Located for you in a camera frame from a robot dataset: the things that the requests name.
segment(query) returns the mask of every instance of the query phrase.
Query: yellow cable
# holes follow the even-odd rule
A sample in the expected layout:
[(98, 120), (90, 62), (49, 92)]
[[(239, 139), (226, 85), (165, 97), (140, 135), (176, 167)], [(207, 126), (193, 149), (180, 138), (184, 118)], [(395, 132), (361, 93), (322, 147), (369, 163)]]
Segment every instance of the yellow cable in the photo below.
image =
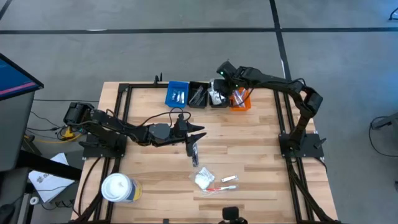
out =
[(46, 140), (41, 140), (41, 139), (35, 139), (35, 141), (42, 142), (42, 143), (48, 143), (48, 144), (63, 144), (63, 143), (66, 143), (66, 142), (70, 142), (70, 141), (76, 140), (80, 136), (82, 136), (82, 134), (79, 134), (76, 137), (68, 139), (68, 140), (65, 140), (65, 141), (46, 141)]

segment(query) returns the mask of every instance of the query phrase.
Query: white object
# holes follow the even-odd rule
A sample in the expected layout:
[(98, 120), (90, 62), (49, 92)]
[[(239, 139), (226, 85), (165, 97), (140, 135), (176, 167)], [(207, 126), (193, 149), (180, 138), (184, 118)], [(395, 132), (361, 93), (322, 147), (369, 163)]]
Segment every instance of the white object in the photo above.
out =
[(139, 198), (141, 191), (139, 184), (137, 185), (134, 180), (119, 173), (107, 176), (101, 186), (102, 195), (110, 202), (133, 202), (135, 194), (138, 193)]
[(29, 203), (31, 204), (31, 205), (37, 205), (38, 204), (38, 202), (39, 202), (39, 198), (38, 197), (32, 197), (31, 199), (30, 199), (30, 201), (29, 201)]
[(211, 172), (206, 169), (206, 167), (202, 167), (198, 174), (195, 176), (195, 183), (202, 189), (206, 190), (206, 188), (214, 181), (215, 177)]
[(222, 178), (222, 182), (227, 182), (227, 181), (230, 181), (230, 180), (235, 180), (235, 179), (238, 179), (238, 176), (237, 175), (234, 175), (234, 176), (231, 176), (231, 177), (225, 177), (225, 178)]
[(218, 188), (215, 188), (215, 189), (206, 189), (206, 190), (204, 190), (205, 192), (214, 192), (214, 191), (220, 191), (220, 190), (234, 190), (234, 189), (237, 189), (238, 187), (236, 186), (236, 185), (231, 185), (231, 186), (228, 186), (228, 187), (218, 187)]
[[(57, 154), (56, 156), (51, 158), (51, 160), (69, 166), (67, 158), (65, 157), (64, 153)], [(46, 174), (38, 171), (30, 172), (29, 180), (32, 182), (33, 186), (35, 187), (37, 193), (39, 193), (44, 203), (55, 198), (59, 193), (61, 193), (66, 188), (66, 186), (69, 186), (74, 182), (74, 180), (69, 180), (62, 177), (56, 177), (52, 174)]]

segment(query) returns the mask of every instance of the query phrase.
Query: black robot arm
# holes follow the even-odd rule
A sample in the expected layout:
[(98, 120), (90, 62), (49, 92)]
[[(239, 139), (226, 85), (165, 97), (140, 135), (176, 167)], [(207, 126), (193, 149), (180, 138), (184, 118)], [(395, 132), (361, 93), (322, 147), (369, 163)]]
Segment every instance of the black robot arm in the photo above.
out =
[[(290, 132), (287, 145), (292, 149), (300, 150), (305, 128), (310, 119), (318, 112), (323, 99), (313, 88), (304, 85), (299, 80), (287, 81), (284, 78), (265, 75), (260, 70), (252, 67), (240, 66), (236, 69), (229, 61), (224, 62), (217, 69), (217, 73), (222, 75), (225, 80), (215, 81), (215, 90), (224, 96), (229, 96), (233, 90), (239, 87), (245, 89), (268, 88), (289, 94), (293, 98), (296, 107), (300, 110), (301, 117), (295, 129)], [(300, 94), (302, 91), (307, 94), (304, 100)]]
[[(115, 117), (112, 111), (95, 110), (89, 103), (71, 103), (63, 119), (68, 126), (84, 129), (95, 136), (98, 141), (95, 146), (107, 147), (112, 150), (118, 147), (120, 135), (129, 137), (140, 146), (166, 146), (184, 142), (186, 144), (187, 156), (194, 156), (193, 144), (206, 133), (188, 133), (204, 129), (203, 126), (195, 126), (184, 119), (183, 113), (179, 113), (177, 122), (171, 128), (169, 124), (144, 123), (135, 126)], [(83, 147), (92, 143), (81, 142)]]

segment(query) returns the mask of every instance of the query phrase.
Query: white paper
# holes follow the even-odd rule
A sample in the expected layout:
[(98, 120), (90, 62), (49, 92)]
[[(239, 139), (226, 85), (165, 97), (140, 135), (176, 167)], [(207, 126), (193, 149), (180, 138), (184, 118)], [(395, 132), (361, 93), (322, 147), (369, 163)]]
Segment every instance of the white paper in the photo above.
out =
[[(51, 158), (51, 160), (69, 166), (67, 158), (65, 157), (64, 153), (57, 154), (56, 156)], [(52, 200), (65, 189), (65, 187), (63, 186), (69, 186), (74, 182), (74, 180), (69, 180), (62, 177), (56, 177), (52, 174), (46, 174), (37, 171), (32, 171), (29, 173), (29, 180), (32, 182), (33, 186), (37, 190), (37, 193), (39, 193), (43, 202), (48, 202)]]

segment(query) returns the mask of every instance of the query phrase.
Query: wooden tabletop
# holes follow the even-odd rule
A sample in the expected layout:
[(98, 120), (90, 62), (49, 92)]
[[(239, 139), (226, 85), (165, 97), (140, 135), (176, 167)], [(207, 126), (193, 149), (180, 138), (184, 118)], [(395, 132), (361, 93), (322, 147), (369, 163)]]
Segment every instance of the wooden tabletop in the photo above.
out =
[[(114, 109), (118, 85), (116, 82), (104, 83), (99, 110)], [(164, 104), (166, 91), (166, 88), (133, 89), (127, 121), (139, 124), (152, 115), (169, 111)], [(209, 106), (184, 109), (192, 113), (190, 122), (204, 126), (203, 131), (207, 132), (198, 141), (200, 166), (206, 166), (215, 175), (217, 186), (221, 178), (238, 175), (239, 180), (231, 183), (237, 184), (238, 190), (204, 196), (188, 178), (193, 167), (184, 144), (142, 147), (129, 140), (119, 172), (138, 180), (143, 186), (143, 194), (134, 203), (115, 203), (112, 223), (162, 223), (164, 218), (169, 218), (171, 223), (218, 223), (222, 220), (222, 208), (228, 206), (239, 207), (240, 216), (249, 223), (294, 223), (286, 164), (279, 149), (280, 129), (273, 91), (255, 89), (251, 101), (252, 108), (245, 112)], [(283, 100), (281, 104), (289, 131)], [(299, 111), (292, 102), (291, 105), (297, 121)], [(167, 115), (151, 120), (151, 123), (169, 122)], [(307, 132), (314, 130), (311, 122)], [(85, 162), (76, 209), (83, 180), (94, 161), (88, 159)], [(325, 168), (312, 158), (304, 158), (303, 163), (310, 193), (326, 214), (337, 218)], [(82, 210), (98, 192), (102, 166), (103, 159), (89, 176)], [(302, 215), (306, 218), (301, 194), (299, 197)], [(104, 200), (101, 218), (105, 216), (106, 204)]]

